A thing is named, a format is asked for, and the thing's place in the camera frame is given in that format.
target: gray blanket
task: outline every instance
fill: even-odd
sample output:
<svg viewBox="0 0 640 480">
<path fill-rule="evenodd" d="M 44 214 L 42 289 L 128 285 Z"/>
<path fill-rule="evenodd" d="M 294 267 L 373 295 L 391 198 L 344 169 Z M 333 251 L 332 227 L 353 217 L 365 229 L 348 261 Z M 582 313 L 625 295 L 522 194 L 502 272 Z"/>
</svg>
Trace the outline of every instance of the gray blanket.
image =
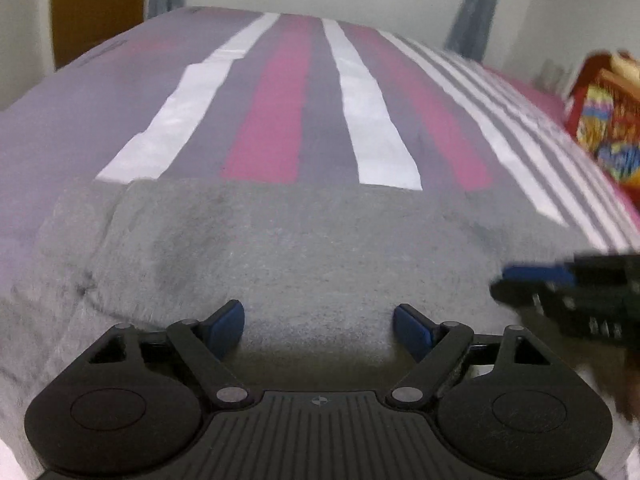
<svg viewBox="0 0 640 480">
<path fill-rule="evenodd" d="M 589 247 L 504 190 L 434 196 L 389 187 L 315 189 L 248 182 L 92 182 L 67 190 L 38 236 L 33 266 L 0 300 L 0 438 L 28 476 L 31 399 L 117 322 L 160 330 L 231 298 L 247 324 L 228 364 L 266 388 L 391 386 L 412 366 L 393 342 L 393 308 L 502 333 L 522 322 L 614 410 L 622 356 L 567 341 L 546 320 L 494 303 L 488 282 L 513 260 Z M 623 478 L 633 446 L 615 416 L 600 471 Z"/>
</svg>

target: logo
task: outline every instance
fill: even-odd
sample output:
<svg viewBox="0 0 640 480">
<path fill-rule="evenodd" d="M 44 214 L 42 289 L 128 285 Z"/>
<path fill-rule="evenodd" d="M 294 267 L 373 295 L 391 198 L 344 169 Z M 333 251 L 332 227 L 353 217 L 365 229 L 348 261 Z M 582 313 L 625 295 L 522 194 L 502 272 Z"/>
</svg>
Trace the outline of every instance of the logo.
<svg viewBox="0 0 640 480">
<path fill-rule="evenodd" d="M 311 402 L 314 403 L 316 406 L 324 406 L 326 403 L 329 402 L 329 399 L 327 399 L 326 397 L 317 396 L 311 399 Z"/>
</svg>

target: black robotic gripper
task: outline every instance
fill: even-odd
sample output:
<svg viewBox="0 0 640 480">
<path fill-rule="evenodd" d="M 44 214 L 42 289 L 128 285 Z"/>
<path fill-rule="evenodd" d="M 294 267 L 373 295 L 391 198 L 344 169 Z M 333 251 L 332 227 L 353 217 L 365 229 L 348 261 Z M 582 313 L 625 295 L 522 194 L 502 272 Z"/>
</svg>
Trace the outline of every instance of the black robotic gripper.
<svg viewBox="0 0 640 480">
<path fill-rule="evenodd" d="M 165 332 L 109 329 L 28 407 L 41 480 L 599 478 L 609 410 L 523 327 L 476 335 L 402 304 L 393 329 L 417 365 L 353 392 L 249 390 L 220 361 L 243 329 L 239 301 Z"/>
</svg>

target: wooden door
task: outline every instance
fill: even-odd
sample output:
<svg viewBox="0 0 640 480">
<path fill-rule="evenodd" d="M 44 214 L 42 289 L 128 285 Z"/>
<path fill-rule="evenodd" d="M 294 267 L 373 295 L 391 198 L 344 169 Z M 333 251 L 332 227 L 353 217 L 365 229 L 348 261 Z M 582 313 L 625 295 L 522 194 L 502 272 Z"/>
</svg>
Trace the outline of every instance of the wooden door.
<svg viewBox="0 0 640 480">
<path fill-rule="evenodd" d="M 51 0 L 51 31 L 60 68 L 143 20 L 144 0 Z"/>
</svg>

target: striped bed sheet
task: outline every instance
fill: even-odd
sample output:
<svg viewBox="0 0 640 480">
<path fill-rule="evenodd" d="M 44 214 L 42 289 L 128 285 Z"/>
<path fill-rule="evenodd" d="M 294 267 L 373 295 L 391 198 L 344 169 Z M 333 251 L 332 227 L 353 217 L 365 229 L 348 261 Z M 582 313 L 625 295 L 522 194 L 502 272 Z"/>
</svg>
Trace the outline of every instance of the striped bed sheet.
<svg viewBox="0 0 640 480">
<path fill-rule="evenodd" d="M 499 76 L 413 40 L 307 16 L 176 10 L 94 48 L 2 112 L 0 290 L 76 178 L 360 183 L 427 199 L 504 190 L 519 211 L 579 232 L 594 251 L 640 248 L 635 212 Z"/>
</svg>

